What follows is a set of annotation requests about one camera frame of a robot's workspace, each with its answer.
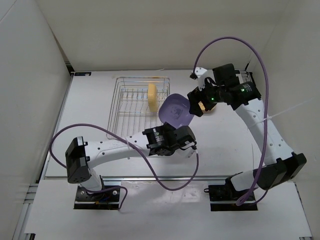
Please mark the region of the yellow plate in rack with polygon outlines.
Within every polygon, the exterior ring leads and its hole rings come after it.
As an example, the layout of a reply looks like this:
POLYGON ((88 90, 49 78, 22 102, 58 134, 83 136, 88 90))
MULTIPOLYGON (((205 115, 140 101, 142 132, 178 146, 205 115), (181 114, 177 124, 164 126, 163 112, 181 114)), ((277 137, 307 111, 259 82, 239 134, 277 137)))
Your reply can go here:
POLYGON ((150 112, 156 113, 158 111, 158 91, 153 83, 148 84, 147 101, 150 112))

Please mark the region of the yellow panda plate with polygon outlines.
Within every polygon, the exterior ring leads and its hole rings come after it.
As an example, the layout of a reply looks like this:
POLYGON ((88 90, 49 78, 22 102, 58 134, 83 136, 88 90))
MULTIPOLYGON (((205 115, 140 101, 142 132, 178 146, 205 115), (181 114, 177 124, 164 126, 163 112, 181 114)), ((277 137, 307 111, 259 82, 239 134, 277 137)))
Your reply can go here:
POLYGON ((210 110, 214 105, 217 105, 216 103, 209 103, 209 104, 204 104, 202 101, 198 103, 200 110, 202 111, 202 108, 205 107, 206 110, 210 110))

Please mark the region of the purple panda plate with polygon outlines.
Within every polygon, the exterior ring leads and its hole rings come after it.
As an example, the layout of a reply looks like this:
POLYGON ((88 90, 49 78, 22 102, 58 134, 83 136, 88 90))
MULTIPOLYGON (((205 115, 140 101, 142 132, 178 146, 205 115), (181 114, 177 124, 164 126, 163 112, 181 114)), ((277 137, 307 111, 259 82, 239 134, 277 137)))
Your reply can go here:
POLYGON ((163 124, 168 123, 178 129, 182 126, 188 126, 193 120, 194 115, 189 111, 189 100, 181 94, 172 93, 161 105, 158 117, 163 124))

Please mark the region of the aluminium rail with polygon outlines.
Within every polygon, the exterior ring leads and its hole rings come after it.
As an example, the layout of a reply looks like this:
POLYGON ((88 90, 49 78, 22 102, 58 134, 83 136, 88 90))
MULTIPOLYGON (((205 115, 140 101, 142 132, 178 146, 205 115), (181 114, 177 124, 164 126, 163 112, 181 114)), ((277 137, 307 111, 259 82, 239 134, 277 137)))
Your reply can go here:
MULTIPOLYGON (((159 177, 160 181, 187 181, 191 177, 185 176, 163 176, 159 177)), ((215 176, 195 176, 194 181, 224 181, 228 178, 227 175, 215 175, 215 176)), ((102 178, 104 181, 155 181, 155 177, 151 176, 127 176, 127 177, 106 177, 102 178)), ((46 176, 44 180, 67 180, 66 176, 46 176)))

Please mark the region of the pink panda plate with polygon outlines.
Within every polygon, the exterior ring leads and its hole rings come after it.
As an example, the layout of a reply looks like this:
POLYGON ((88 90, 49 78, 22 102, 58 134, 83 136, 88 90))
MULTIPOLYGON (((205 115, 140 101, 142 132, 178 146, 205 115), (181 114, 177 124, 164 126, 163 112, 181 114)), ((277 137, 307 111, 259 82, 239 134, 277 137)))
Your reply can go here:
POLYGON ((205 115, 210 115, 214 112, 215 108, 216 108, 216 104, 209 110, 206 110, 206 108, 203 106, 202 108, 202 112, 205 114, 205 115))

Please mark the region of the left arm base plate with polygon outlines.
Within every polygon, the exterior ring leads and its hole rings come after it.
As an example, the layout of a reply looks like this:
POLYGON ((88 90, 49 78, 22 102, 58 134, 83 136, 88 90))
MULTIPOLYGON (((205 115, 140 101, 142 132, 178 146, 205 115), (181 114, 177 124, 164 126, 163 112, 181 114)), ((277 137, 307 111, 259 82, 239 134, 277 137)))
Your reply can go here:
POLYGON ((120 184, 102 184, 104 189, 116 187, 112 191, 104 193, 88 193, 85 189, 78 185, 75 194, 74 206, 75 210, 118 210, 120 205, 120 184))

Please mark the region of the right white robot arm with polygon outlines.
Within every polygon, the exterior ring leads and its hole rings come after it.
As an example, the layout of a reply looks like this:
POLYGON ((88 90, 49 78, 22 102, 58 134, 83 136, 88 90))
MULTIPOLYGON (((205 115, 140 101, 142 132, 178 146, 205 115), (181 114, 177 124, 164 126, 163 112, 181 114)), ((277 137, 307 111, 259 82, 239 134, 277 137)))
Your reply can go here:
POLYGON ((238 199, 250 188, 265 191, 292 180, 304 167, 307 159, 295 153, 265 113, 265 105, 256 85, 251 81, 240 82, 233 64, 213 70, 196 67, 190 78, 198 86, 188 93, 189 112, 201 117, 218 103, 225 103, 236 112, 249 129, 261 152, 257 169, 241 172, 226 180, 224 193, 230 200, 238 199))

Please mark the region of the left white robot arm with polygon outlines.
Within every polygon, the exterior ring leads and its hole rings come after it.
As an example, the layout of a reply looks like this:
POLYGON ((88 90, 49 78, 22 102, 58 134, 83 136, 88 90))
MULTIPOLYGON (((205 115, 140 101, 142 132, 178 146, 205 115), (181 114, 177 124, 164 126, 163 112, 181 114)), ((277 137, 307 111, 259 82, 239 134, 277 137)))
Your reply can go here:
POLYGON ((87 189, 93 200, 105 194, 101 178, 94 168, 104 163, 138 156, 172 156, 177 150, 196 145, 196 137, 187 125, 175 128, 169 123, 145 129, 119 140, 84 141, 74 138, 65 152, 67 181, 87 189))

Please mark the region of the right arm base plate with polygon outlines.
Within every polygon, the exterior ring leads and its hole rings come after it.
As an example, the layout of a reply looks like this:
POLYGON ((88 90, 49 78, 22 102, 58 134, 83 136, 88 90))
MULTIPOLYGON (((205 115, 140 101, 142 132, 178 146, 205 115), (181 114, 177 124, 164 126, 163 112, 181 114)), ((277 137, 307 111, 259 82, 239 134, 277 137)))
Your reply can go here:
POLYGON ((209 185, 203 190, 209 195, 211 212, 240 212, 240 211, 257 211, 258 207, 254 193, 251 193, 240 206, 236 205, 236 201, 244 195, 247 190, 229 191, 225 185, 209 185))

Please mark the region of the white zip tie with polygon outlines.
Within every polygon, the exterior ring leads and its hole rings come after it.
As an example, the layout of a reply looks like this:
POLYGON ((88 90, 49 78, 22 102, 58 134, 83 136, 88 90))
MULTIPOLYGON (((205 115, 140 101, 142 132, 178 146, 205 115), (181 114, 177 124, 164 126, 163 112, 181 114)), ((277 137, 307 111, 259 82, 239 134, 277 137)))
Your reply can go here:
POLYGON ((307 104, 307 103, 309 103, 309 102, 311 102, 311 101, 313 101, 313 100, 315 100, 315 99, 317 99, 317 98, 318 98, 317 96, 314 96, 314 97, 312 97, 312 98, 310 98, 310 99, 308 99, 308 100, 305 100, 305 101, 303 101, 303 102, 300 102, 300 103, 298 103, 298 104, 296 104, 296 105, 294 105, 294 106, 291 106, 291 107, 289 107, 289 108, 287 108, 287 109, 285 109, 285 110, 283 110, 283 111, 280 111, 280 112, 278 112, 278 113, 276 113, 276 114, 268 115, 268 116, 265 117, 264 119, 259 120, 257 123, 255 123, 255 124, 253 124, 253 125, 251 125, 251 126, 248 126, 247 128, 250 129, 250 128, 252 128, 252 127, 254 127, 254 126, 256 126, 256 125, 258 125, 258 124, 260 124, 260 123, 263 123, 264 121, 269 121, 269 120, 271 120, 271 119, 274 118, 274 117, 277 117, 277 116, 279 116, 279 115, 282 115, 282 114, 284 114, 284 113, 287 113, 287 112, 289 112, 289 111, 292 111, 292 110, 296 109, 297 107, 300 107, 300 106, 302 106, 302 105, 304 105, 304 104, 307 104))

